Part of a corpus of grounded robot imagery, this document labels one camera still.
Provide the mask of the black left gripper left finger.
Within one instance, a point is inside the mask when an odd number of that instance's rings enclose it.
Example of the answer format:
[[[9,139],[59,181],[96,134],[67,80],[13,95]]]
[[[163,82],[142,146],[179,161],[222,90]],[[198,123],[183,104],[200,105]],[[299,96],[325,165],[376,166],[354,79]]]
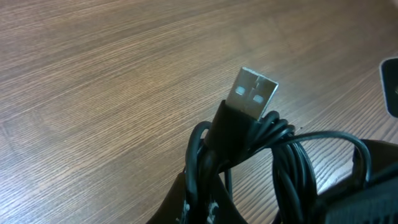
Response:
[[[149,223],[246,223],[234,203],[231,201],[220,177],[216,177],[211,186],[211,201],[208,213],[201,218],[189,219],[190,205],[185,200],[185,174],[179,173],[167,196],[163,200]]]

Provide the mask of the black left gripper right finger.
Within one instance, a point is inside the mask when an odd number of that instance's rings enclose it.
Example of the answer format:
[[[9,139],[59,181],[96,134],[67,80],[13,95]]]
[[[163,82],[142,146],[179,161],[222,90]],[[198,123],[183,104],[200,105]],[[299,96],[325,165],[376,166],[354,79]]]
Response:
[[[353,154],[352,174],[317,198],[311,223],[397,223],[397,145],[385,141],[363,141],[371,156],[371,178],[367,187],[355,189],[361,159]]]

